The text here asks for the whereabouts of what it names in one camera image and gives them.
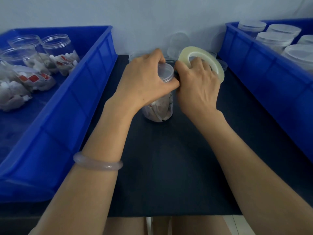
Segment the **forearm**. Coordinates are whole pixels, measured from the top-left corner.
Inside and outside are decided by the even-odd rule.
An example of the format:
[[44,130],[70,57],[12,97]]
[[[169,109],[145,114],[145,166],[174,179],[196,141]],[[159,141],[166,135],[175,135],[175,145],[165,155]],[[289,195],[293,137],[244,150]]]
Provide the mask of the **forearm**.
[[202,114],[195,125],[209,142],[256,234],[313,231],[313,209],[246,145],[219,111]]
[[[107,102],[82,154],[104,162],[118,162],[131,119],[131,114]],[[116,178],[117,171],[74,165],[41,217],[35,234],[102,234]]]

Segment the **hand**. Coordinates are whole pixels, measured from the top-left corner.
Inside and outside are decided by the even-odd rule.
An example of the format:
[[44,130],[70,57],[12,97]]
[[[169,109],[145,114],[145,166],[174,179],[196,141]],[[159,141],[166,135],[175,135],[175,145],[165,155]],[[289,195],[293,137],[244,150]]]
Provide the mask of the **hand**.
[[123,107],[131,108],[135,114],[143,106],[178,88],[179,81],[176,78],[167,83],[160,79],[157,73],[158,63],[165,63],[162,51],[158,48],[150,55],[133,59],[126,66],[112,96],[111,100],[114,100],[115,105],[123,103]]
[[176,94],[182,112],[194,123],[202,114],[216,112],[216,100],[220,87],[217,73],[200,58],[191,62],[192,68],[177,61],[175,69],[180,78]]

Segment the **black table surface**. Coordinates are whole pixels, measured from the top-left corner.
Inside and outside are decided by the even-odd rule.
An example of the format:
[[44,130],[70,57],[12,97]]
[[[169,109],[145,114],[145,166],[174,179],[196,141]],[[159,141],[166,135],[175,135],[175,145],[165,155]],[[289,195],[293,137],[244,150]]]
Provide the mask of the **black table surface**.
[[[128,56],[119,56],[83,145],[116,90]],[[313,206],[313,164],[233,72],[225,72],[217,108],[237,134]],[[109,216],[241,214],[210,146],[179,109],[162,123],[132,120]],[[0,218],[38,218],[48,202],[0,204]]]

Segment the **bracelet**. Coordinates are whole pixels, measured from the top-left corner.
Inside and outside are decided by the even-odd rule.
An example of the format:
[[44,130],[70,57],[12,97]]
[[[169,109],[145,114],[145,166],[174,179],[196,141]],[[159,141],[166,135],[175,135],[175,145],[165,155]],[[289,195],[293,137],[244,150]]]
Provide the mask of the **bracelet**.
[[117,171],[122,168],[123,162],[103,162],[89,157],[85,157],[81,152],[73,156],[74,162],[81,167],[99,171]]

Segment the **tape roll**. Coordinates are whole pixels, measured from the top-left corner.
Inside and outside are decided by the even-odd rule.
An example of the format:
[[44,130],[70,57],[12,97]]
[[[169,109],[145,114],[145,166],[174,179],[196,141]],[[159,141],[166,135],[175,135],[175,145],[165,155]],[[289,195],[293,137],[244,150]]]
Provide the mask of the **tape roll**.
[[219,80],[221,83],[224,81],[225,75],[221,64],[207,51],[198,48],[198,47],[186,47],[182,50],[181,54],[179,55],[178,60],[185,63],[189,68],[191,68],[191,64],[189,61],[190,57],[200,57],[204,61],[206,61],[218,75]]

